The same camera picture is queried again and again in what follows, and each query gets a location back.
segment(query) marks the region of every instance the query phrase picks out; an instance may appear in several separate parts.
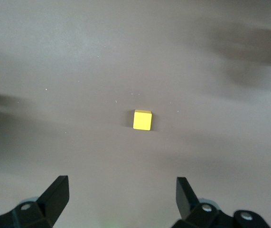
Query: metal screw head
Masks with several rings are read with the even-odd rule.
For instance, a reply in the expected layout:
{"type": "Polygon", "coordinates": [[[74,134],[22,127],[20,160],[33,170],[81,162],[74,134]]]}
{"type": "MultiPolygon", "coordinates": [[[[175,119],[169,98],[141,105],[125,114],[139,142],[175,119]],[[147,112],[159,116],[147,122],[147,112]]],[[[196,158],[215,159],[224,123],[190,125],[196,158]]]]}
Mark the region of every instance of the metal screw head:
{"type": "Polygon", "coordinates": [[[25,204],[25,205],[22,205],[20,209],[21,209],[21,210],[28,210],[30,207],[31,207],[31,204],[28,204],[28,203],[27,203],[27,204],[25,204]]]}
{"type": "Polygon", "coordinates": [[[206,212],[212,211],[212,208],[211,208],[208,204],[204,204],[204,205],[202,206],[202,209],[203,209],[204,211],[206,211],[206,212]]]}
{"type": "Polygon", "coordinates": [[[245,220],[251,221],[253,218],[251,216],[251,214],[247,213],[247,212],[242,212],[241,213],[241,217],[245,220]]]}

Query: cube top face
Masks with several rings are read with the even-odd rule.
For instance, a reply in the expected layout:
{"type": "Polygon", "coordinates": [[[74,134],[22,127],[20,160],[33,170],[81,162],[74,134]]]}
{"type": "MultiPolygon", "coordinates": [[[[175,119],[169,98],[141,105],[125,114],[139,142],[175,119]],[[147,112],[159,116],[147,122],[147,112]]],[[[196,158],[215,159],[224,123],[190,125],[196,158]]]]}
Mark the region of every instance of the cube top face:
{"type": "Polygon", "coordinates": [[[133,128],[138,130],[150,131],[152,113],[146,110],[135,110],[133,128]]]}

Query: yellow block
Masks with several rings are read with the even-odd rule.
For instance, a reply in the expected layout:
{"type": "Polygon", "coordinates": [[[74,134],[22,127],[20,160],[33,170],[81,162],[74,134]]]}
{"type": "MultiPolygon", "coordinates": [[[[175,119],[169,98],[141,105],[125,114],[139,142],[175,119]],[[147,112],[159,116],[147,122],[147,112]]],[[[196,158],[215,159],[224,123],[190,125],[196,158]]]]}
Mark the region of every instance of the yellow block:
{"type": "Polygon", "coordinates": [[[133,128],[138,130],[150,131],[151,129],[151,111],[135,110],[133,128]]]}

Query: gray surface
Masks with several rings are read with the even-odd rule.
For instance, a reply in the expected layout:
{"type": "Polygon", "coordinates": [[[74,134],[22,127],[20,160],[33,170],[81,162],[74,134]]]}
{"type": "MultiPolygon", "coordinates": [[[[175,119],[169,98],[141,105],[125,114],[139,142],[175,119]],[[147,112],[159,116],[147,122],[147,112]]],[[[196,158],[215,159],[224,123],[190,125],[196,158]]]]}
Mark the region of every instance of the gray surface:
{"type": "Polygon", "coordinates": [[[0,1],[0,213],[63,174],[57,228],[169,228],[177,176],[271,225],[271,1],[0,1]]]}

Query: silver bolt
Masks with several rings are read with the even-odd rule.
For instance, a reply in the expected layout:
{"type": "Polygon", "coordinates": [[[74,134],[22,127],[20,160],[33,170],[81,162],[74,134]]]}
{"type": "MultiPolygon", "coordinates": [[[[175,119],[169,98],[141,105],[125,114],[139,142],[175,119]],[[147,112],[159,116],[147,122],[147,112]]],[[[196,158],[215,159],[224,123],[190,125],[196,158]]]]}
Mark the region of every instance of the silver bolt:
{"type": "Polygon", "coordinates": [[[28,204],[28,203],[27,203],[27,204],[25,204],[25,205],[22,205],[20,209],[21,209],[21,210],[28,210],[30,207],[31,207],[31,204],[28,204]]]}
{"type": "Polygon", "coordinates": [[[203,209],[204,211],[206,211],[206,212],[212,211],[212,208],[211,208],[208,204],[204,204],[204,205],[202,206],[202,209],[203,209]]]}
{"type": "Polygon", "coordinates": [[[251,216],[249,213],[247,213],[247,212],[242,212],[242,213],[241,213],[241,217],[242,217],[243,219],[245,219],[245,220],[248,220],[248,221],[251,221],[251,220],[252,220],[252,216],[251,216]]]}

